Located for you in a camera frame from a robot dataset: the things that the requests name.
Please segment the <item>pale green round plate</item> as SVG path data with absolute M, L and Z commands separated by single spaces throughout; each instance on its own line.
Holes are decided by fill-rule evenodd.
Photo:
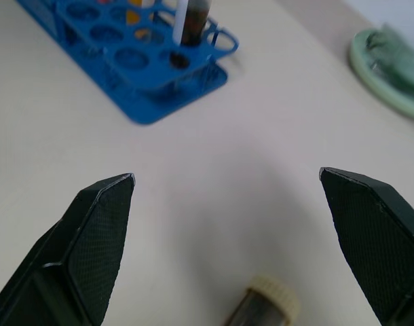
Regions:
M 354 35 L 349 48 L 351 68 L 379 100 L 391 109 L 414 120 L 414 94 L 390 82 L 366 51 L 366 39 L 372 31 L 376 30 L 366 29 Z

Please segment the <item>orange-capped tube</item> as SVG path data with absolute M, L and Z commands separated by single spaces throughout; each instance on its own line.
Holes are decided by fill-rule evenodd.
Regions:
M 128 0 L 128 3 L 135 7 L 151 7 L 155 4 L 155 0 Z M 126 24 L 134 25 L 140 21 L 140 16 L 134 10 L 126 11 Z M 135 38 L 146 43 L 151 42 L 153 39 L 153 31 L 147 28 L 138 29 L 134 32 Z

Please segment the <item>tube with cream cap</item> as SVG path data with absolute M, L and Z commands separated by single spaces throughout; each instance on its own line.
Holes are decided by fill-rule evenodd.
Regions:
M 299 300 L 290 287 L 256 275 L 222 326 L 294 326 L 299 312 Z

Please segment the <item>grey metal bar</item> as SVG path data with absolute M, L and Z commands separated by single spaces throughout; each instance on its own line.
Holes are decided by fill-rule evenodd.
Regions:
M 182 44 L 185 19 L 187 14 L 189 0 L 178 0 L 174 17 L 174 27 L 172 31 L 172 40 L 176 45 Z

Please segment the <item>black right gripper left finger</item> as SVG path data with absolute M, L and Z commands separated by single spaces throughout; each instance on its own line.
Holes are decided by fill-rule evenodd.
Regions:
M 0 292 L 0 326 L 101 326 L 124 252 L 135 177 L 79 191 Z

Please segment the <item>dark tube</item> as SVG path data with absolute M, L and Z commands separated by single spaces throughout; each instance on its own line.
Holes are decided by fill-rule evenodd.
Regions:
M 181 45 L 198 46 L 201 44 L 212 0 L 188 0 L 184 13 Z

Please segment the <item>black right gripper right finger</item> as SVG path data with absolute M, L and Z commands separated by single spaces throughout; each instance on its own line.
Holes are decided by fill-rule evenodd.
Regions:
M 414 208 L 389 184 L 322 167 L 339 246 L 381 326 L 414 326 Z

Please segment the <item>blue plastic test tube rack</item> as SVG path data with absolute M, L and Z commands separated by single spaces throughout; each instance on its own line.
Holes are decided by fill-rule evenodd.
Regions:
M 17 0 L 25 11 L 134 122 L 152 124 L 220 88 L 227 72 L 219 60 L 238 40 L 213 19 L 201 44 L 172 40 L 175 9 L 155 0 L 135 7 L 128 0 Z M 140 21 L 126 24 L 126 11 Z M 153 31 L 151 42 L 134 36 Z

